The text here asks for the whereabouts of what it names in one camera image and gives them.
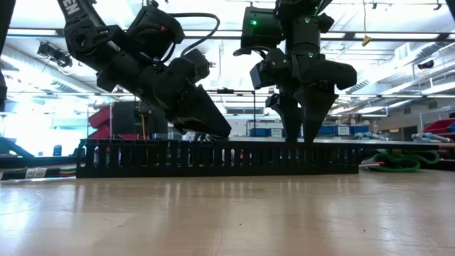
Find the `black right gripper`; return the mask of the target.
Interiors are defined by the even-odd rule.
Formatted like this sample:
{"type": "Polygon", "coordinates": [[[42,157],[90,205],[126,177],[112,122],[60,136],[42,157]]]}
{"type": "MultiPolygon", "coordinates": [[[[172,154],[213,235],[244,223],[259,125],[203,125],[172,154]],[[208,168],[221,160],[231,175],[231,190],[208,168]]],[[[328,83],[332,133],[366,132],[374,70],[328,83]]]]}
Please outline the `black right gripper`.
{"type": "MultiPolygon", "coordinates": [[[[279,48],[269,51],[272,81],[284,93],[299,88],[339,90],[357,84],[356,69],[349,64],[327,60],[314,50],[291,50],[284,53],[279,48]]],[[[306,144],[312,144],[338,95],[327,92],[296,92],[291,95],[273,94],[266,99],[266,107],[281,118],[287,142],[296,142],[301,125],[306,144]]]]}

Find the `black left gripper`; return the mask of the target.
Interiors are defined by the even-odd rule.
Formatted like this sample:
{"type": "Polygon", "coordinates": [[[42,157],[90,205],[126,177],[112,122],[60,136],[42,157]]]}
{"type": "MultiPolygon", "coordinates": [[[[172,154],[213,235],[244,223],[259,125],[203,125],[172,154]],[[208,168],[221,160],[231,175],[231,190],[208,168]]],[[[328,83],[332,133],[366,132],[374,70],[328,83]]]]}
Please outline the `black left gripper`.
{"type": "Polygon", "coordinates": [[[189,64],[172,60],[168,66],[139,60],[121,60],[119,84],[145,102],[165,111],[165,119],[178,131],[228,137],[231,126],[202,85],[186,77],[189,64]]]}

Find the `black slotted cable duct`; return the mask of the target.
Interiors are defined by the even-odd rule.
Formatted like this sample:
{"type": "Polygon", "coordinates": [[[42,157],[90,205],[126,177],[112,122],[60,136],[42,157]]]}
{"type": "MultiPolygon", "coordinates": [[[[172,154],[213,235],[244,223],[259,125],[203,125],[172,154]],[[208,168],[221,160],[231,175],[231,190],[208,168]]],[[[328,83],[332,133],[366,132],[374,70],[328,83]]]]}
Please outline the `black slotted cable duct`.
{"type": "Polygon", "coordinates": [[[298,176],[356,174],[352,144],[83,139],[78,178],[298,176]]]}

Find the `black sleeve with white label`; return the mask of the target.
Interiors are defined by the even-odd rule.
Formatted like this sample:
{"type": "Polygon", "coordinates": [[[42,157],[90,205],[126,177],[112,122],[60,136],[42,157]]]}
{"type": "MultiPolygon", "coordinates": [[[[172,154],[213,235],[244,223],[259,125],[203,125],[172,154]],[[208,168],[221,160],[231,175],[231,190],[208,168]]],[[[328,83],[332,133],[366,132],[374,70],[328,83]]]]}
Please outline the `black sleeve with white label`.
{"type": "Polygon", "coordinates": [[[34,167],[17,169],[3,172],[1,181],[32,179],[32,178],[55,178],[60,176],[60,168],[34,167]]]}

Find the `blue storage bins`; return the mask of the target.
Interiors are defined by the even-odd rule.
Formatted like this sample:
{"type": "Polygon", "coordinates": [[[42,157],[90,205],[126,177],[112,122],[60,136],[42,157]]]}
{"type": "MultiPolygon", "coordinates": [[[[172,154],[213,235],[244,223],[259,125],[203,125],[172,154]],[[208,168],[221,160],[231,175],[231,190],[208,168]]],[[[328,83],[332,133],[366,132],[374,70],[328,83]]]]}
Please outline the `blue storage bins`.
{"type": "MultiPolygon", "coordinates": [[[[369,132],[369,126],[363,125],[330,125],[321,126],[317,136],[353,136],[357,133],[369,132]]],[[[249,137],[285,137],[285,132],[282,128],[251,128],[249,137]]]]}

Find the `grey blue rolled tube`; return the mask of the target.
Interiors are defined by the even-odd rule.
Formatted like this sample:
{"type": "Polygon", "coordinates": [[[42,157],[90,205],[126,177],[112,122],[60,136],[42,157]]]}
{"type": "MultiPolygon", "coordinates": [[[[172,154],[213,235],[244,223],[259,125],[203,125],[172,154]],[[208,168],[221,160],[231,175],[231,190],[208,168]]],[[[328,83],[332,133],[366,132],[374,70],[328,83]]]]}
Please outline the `grey blue rolled tube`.
{"type": "Polygon", "coordinates": [[[442,137],[433,133],[418,133],[413,134],[414,142],[434,142],[434,143],[452,143],[453,140],[447,137],[442,137]]]}
{"type": "Polygon", "coordinates": [[[378,141],[388,141],[387,137],[380,136],[378,134],[373,134],[372,132],[358,132],[354,134],[355,139],[358,140],[378,140],[378,141]]]}

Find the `black display panel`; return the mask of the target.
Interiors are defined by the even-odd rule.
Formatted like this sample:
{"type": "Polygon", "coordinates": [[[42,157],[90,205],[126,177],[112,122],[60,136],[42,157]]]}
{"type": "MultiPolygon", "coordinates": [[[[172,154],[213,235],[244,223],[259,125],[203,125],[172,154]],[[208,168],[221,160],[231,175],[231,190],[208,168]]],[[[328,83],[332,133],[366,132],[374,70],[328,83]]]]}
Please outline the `black display panel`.
{"type": "Polygon", "coordinates": [[[112,134],[122,139],[164,139],[168,122],[164,113],[145,102],[116,102],[113,106],[112,134]]]}

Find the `red bin shelving rack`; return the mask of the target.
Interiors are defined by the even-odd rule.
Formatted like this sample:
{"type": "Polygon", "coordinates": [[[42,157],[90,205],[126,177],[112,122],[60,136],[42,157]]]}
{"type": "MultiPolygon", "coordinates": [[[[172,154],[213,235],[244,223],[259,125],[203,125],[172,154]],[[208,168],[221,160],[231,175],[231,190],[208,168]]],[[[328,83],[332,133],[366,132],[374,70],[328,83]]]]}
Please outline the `red bin shelving rack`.
{"type": "Polygon", "coordinates": [[[145,118],[127,107],[104,107],[88,118],[94,129],[88,139],[146,139],[145,118]]]}

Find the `yellow hanging pendant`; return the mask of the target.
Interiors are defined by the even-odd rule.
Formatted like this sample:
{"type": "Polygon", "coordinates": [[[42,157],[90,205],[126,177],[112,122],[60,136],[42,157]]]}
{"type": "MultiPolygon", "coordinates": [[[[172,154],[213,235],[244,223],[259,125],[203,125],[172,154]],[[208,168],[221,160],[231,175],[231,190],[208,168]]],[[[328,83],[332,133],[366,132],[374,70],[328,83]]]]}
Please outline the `yellow hanging pendant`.
{"type": "Polygon", "coordinates": [[[362,0],[363,6],[363,42],[362,47],[365,47],[369,42],[371,42],[372,38],[367,33],[367,11],[366,11],[366,0],[362,0]]]}

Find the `long light bar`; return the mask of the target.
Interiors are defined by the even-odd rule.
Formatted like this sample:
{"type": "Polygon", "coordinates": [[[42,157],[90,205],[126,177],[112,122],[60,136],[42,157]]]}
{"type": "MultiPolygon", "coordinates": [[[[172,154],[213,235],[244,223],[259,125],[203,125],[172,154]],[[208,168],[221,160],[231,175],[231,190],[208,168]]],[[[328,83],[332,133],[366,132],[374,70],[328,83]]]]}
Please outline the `long light bar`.
{"type": "MultiPolygon", "coordinates": [[[[221,30],[212,35],[212,39],[240,40],[240,30],[221,30]]],[[[26,29],[12,28],[7,32],[10,38],[62,38],[62,29],[26,29]]],[[[455,42],[455,32],[412,33],[412,32],[367,32],[372,41],[415,41],[415,42],[455,42]]],[[[364,33],[360,31],[329,31],[321,34],[322,41],[362,41],[364,33]]]]}

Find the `red storage bin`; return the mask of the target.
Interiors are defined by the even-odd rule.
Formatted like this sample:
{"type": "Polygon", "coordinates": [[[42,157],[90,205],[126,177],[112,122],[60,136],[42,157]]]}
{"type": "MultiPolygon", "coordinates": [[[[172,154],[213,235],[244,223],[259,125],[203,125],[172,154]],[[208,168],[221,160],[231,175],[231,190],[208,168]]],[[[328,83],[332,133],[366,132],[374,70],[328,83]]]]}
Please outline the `red storage bin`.
{"type": "Polygon", "coordinates": [[[424,129],[425,133],[455,134],[455,118],[441,119],[424,129]]]}

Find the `black aluminium table frame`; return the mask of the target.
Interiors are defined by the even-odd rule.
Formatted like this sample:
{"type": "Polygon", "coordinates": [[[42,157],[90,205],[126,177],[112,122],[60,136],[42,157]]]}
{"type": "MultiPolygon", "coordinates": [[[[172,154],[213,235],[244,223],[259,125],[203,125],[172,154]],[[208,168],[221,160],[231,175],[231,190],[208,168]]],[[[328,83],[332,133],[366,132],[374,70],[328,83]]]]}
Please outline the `black aluminium table frame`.
{"type": "Polygon", "coordinates": [[[33,158],[24,158],[13,155],[0,156],[0,169],[30,166],[57,166],[76,163],[76,156],[37,156],[33,158]]]}

